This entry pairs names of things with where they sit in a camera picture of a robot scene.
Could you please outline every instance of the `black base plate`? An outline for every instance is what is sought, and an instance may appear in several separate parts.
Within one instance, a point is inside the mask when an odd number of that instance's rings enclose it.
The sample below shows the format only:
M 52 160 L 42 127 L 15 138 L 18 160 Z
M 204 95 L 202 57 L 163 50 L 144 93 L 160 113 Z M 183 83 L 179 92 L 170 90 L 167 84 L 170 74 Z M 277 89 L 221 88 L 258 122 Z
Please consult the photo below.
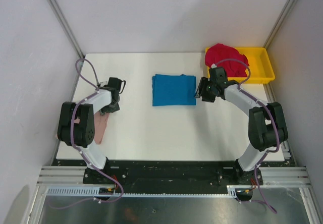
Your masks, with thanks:
M 233 161 L 110 161 L 104 172 L 115 175 L 125 193 L 226 194 L 227 185 L 251 185 L 253 171 L 238 179 L 234 164 Z M 84 176 L 84 184 L 113 184 L 89 168 Z

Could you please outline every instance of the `pink cloth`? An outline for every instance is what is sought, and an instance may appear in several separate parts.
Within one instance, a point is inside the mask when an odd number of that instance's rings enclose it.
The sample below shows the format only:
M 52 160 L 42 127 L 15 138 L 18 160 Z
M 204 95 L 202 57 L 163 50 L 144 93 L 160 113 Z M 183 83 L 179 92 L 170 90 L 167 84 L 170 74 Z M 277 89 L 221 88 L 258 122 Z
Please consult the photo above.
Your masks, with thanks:
M 110 113 L 105 113 L 104 116 L 101 116 L 99 112 L 94 114 L 94 141 L 98 145 L 102 143 L 109 115 Z

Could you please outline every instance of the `red cloth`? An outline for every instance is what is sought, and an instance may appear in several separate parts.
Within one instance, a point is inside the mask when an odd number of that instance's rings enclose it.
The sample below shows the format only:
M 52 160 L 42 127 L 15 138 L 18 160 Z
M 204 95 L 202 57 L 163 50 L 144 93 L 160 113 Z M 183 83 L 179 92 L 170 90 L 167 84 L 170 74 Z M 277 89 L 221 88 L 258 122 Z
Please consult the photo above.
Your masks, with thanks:
M 211 68 L 212 64 L 215 64 L 223 59 L 238 59 L 249 65 L 248 59 L 245 55 L 241 55 L 238 50 L 233 47 L 225 46 L 223 44 L 216 44 L 207 50 L 205 54 L 205 65 Z M 226 61 L 217 65 L 217 67 L 223 67 L 228 77 L 247 77 L 246 67 L 241 63 L 235 61 Z

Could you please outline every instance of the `metal frame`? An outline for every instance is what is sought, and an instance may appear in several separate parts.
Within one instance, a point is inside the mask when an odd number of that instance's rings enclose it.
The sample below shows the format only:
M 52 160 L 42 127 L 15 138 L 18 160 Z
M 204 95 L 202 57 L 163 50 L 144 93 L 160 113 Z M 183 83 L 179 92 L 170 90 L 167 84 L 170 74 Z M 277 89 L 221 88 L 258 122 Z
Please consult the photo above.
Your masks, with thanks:
M 100 187 L 113 187 L 83 184 L 85 169 L 86 167 L 44 166 L 24 224 L 39 223 L 46 196 L 94 197 L 97 196 Z M 260 170 L 263 188 L 299 188 L 310 223 L 322 223 L 323 218 L 305 167 L 261 167 Z M 235 188 L 250 188 L 250 186 L 227 186 L 227 188 L 228 194 L 220 195 L 125 194 L 124 197 L 236 198 Z
M 48 4 L 50 5 L 53 13 L 55 14 L 57 20 L 59 21 L 60 25 L 62 26 L 62 29 L 64 30 L 68 40 L 71 42 L 75 52 L 80 58 L 84 58 L 84 54 L 72 32 L 72 29 L 70 28 L 67 20 L 65 19 L 65 16 L 63 15 L 63 12 L 58 5 L 56 0 L 47 0 Z

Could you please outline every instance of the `metal surface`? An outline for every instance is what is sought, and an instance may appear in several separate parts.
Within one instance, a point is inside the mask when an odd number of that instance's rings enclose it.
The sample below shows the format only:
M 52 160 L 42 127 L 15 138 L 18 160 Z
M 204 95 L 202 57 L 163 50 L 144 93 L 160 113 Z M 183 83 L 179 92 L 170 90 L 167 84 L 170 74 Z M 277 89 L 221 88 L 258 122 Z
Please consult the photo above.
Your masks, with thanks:
M 228 186 L 226 196 L 128 194 L 125 197 L 132 198 L 122 198 L 116 203 L 99 205 L 89 200 L 68 209 L 55 210 L 46 202 L 52 206 L 66 206 L 97 195 L 99 186 L 76 182 L 84 175 L 85 167 L 44 166 L 29 222 L 25 223 L 321 223 L 321 213 L 305 167 L 260 169 L 264 180 L 262 189 L 278 215 L 258 203 L 239 204 L 234 199 L 235 186 Z M 257 190 L 253 199 L 261 199 Z
M 281 28 L 283 22 L 285 21 L 285 19 L 288 17 L 290 11 L 292 10 L 292 8 L 294 7 L 294 5 L 296 4 L 297 0 L 287 0 L 282 12 L 280 13 L 272 31 L 269 34 L 268 39 L 266 40 L 266 42 L 264 43 L 264 48 L 268 49 L 271 42 L 273 41 L 274 37 L 276 36 L 277 32 L 279 31 L 279 29 Z
M 40 223 L 310 223 L 298 189 L 264 189 L 277 210 L 228 198 L 122 198 L 116 203 L 85 201 L 65 210 L 44 206 Z M 261 199 L 258 191 L 254 199 Z M 82 197 L 49 196 L 53 206 Z
M 52 8 L 52 11 L 54 12 L 57 20 L 59 21 L 60 25 L 62 26 L 68 40 L 71 42 L 75 52 L 78 54 L 78 56 L 80 58 L 83 58 L 84 57 L 84 54 L 79 46 L 79 44 L 77 43 L 76 39 L 75 39 L 75 36 L 68 24 L 68 22 L 66 21 L 58 3 L 56 0 L 47 0 L 50 7 Z

